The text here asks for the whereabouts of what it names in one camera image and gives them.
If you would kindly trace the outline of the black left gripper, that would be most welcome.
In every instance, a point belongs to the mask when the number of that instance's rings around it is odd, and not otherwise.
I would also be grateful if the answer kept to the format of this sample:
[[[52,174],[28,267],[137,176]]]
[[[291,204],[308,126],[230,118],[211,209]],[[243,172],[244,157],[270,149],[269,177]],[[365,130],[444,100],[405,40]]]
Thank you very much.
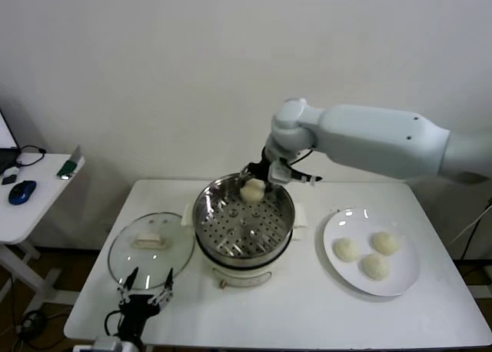
[[[160,312],[159,306],[166,306],[174,296],[174,268],[172,267],[166,277],[164,288],[154,297],[147,294],[130,295],[133,284],[138,275],[136,267],[118,286],[120,296],[119,310],[122,315],[119,331],[143,331],[149,318]]]

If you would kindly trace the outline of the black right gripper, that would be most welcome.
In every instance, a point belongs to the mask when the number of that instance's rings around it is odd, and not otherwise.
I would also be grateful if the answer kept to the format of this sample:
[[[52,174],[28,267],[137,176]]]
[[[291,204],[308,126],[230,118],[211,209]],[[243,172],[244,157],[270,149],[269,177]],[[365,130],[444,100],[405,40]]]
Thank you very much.
[[[240,180],[251,180],[252,178],[263,181],[265,183],[264,192],[269,194],[277,187],[276,184],[268,181],[269,160],[262,158],[259,162],[251,163],[251,172],[249,166],[242,168],[239,172]]]

